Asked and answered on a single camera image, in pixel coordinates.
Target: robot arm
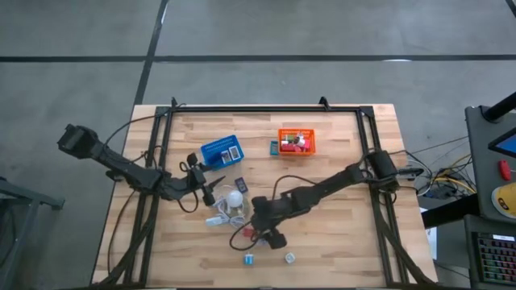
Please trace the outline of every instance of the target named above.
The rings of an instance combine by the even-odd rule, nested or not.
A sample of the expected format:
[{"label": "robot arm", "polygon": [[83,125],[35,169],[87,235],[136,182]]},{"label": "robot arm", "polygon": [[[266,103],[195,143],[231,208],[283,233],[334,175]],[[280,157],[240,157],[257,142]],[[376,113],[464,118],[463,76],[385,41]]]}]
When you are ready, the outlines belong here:
[{"label": "robot arm", "polygon": [[172,177],[170,172],[163,169],[142,168],[112,151],[98,139],[95,131],[84,126],[68,124],[57,144],[61,151],[80,160],[90,158],[106,166],[110,169],[106,174],[111,179],[117,181],[116,176],[121,176],[133,189],[147,194],[157,191],[161,198],[168,201],[180,200],[184,195],[201,189],[205,205],[213,205],[213,187],[223,179],[222,177],[205,186],[203,172],[209,168],[198,164],[194,153],[187,157],[189,168],[183,178]]},{"label": "robot arm", "polygon": [[286,246],[287,242],[285,236],[280,234],[276,227],[287,218],[295,218],[309,213],[311,208],[324,197],[360,183],[368,183],[384,191],[398,189],[397,169],[387,151],[367,154],[365,159],[371,164],[377,179],[373,179],[369,176],[371,173],[360,168],[364,160],[362,159],[317,184],[296,187],[281,193],[279,199],[268,200],[267,197],[254,197],[252,199],[254,214],[251,217],[251,225],[256,236],[264,238],[272,249],[279,249]]}]

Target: orange plastic crate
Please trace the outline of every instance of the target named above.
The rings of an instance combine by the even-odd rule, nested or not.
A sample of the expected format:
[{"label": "orange plastic crate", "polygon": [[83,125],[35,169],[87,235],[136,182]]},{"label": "orange plastic crate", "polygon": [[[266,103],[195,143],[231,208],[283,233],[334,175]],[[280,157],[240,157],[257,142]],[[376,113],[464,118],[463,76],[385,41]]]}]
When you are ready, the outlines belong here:
[{"label": "orange plastic crate", "polygon": [[[297,135],[299,133],[303,134],[303,138],[305,140],[310,141],[310,148],[306,152],[291,152],[291,151],[282,151],[281,150],[281,140],[286,135]],[[277,130],[278,137],[278,151],[281,155],[301,155],[307,156],[315,153],[315,132],[314,129],[278,129]]]}]

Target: black stand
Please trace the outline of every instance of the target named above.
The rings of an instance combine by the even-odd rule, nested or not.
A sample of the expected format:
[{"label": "black stand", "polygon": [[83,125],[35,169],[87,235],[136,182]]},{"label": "black stand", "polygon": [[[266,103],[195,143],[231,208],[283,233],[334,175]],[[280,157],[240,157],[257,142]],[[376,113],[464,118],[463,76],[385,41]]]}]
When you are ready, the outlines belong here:
[{"label": "black stand", "polygon": [[0,179],[0,193],[2,193],[0,194],[0,218],[6,216],[6,211],[10,210],[10,206],[27,207],[27,212],[21,223],[22,226],[17,230],[16,236],[13,237],[14,244],[10,252],[7,253],[9,256],[2,267],[2,274],[0,276],[0,289],[11,289],[13,276],[19,264],[20,254],[34,224],[38,207],[45,204],[50,205],[54,210],[62,209],[65,200],[55,199],[26,188],[21,188],[7,182],[5,179]]}]

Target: keyboard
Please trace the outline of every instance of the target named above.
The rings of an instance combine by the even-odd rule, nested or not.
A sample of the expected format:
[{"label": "keyboard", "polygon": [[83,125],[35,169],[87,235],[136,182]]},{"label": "keyboard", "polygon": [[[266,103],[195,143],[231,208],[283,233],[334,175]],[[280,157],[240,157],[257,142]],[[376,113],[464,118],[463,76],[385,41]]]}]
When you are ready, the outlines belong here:
[{"label": "keyboard", "polygon": [[516,286],[516,237],[473,233],[482,282]]}]

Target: white plug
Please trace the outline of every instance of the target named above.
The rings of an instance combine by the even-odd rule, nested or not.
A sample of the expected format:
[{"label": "white plug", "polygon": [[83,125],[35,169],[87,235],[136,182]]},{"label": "white plug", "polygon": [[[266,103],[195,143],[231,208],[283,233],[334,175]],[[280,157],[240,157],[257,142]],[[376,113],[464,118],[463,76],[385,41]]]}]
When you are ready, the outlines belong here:
[{"label": "white plug", "polygon": [[224,223],[221,217],[210,217],[206,219],[207,226],[218,226]]}]

